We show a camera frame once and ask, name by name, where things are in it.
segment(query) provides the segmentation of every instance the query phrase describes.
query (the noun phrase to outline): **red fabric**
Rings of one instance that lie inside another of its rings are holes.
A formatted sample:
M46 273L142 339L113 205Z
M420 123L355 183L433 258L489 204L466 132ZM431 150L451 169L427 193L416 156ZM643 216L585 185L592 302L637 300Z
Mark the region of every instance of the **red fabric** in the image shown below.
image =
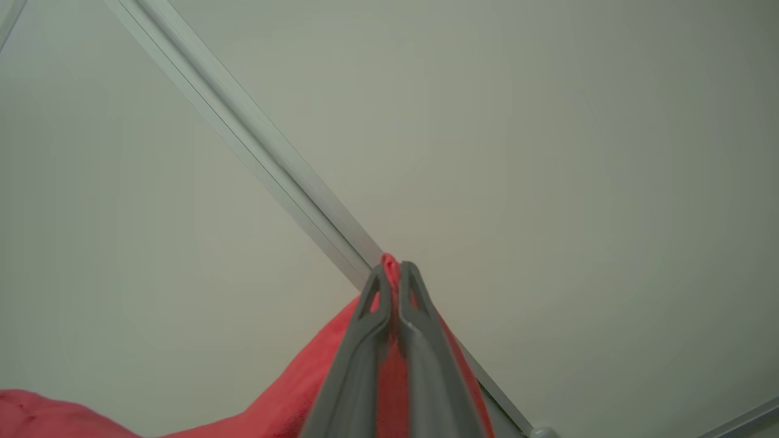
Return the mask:
M398 348L397 287L400 267L390 254L382 265L393 290L393 320L389 352L379 368L377 430L379 438L408 436L408 388L406 363ZM306 345L278 379L242 413L166 438L294 438L316 399L341 338L357 305L342 309ZM462 351L443 324L457 363L488 431L495 438L481 398L478 381ZM0 438L138 438L137 435L79 404L53 401L24 390L0 390Z

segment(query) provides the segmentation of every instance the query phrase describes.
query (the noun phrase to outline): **white panel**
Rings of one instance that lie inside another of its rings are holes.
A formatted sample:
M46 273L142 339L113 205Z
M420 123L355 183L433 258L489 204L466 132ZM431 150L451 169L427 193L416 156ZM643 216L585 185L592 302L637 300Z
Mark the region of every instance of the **white panel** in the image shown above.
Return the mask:
M779 394L775 3L173 4L531 423Z
M0 56L0 387L144 436L246 408L355 295L100 1Z

